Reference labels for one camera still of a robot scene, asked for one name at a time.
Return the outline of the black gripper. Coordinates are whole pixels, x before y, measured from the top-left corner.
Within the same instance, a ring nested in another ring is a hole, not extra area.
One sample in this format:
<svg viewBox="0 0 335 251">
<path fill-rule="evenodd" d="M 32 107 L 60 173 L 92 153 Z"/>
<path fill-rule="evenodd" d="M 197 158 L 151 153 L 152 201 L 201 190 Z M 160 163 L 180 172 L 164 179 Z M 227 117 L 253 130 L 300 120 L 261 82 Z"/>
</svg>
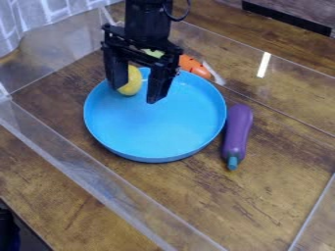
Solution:
<svg viewBox="0 0 335 251">
<path fill-rule="evenodd" d="M 128 82 L 128 63 L 133 62 L 149 68 L 147 103 L 155 104 L 168 96 L 172 80 L 179 72 L 177 59 L 183 49 L 167 38 L 148 41 L 132 39 L 125 36 L 121 26 L 104 24 L 103 63 L 107 81 L 113 90 Z M 143 49 L 164 52 L 161 58 L 155 58 L 143 52 Z"/>
</svg>

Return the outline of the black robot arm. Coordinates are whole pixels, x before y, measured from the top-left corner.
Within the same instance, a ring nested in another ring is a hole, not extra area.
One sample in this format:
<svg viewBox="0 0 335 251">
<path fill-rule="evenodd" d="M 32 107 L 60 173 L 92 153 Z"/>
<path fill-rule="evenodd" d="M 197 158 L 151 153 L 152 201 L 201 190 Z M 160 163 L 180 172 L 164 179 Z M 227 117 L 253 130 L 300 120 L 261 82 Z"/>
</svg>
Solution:
<svg viewBox="0 0 335 251">
<path fill-rule="evenodd" d="M 125 0 L 124 26 L 105 23 L 100 43 L 107 82 L 112 89 L 129 79 L 128 63 L 151 69 L 147 102 L 155 104 L 168 95 L 179 72 L 183 49 L 168 41 L 169 24 L 180 22 L 172 14 L 172 0 Z"/>
</svg>

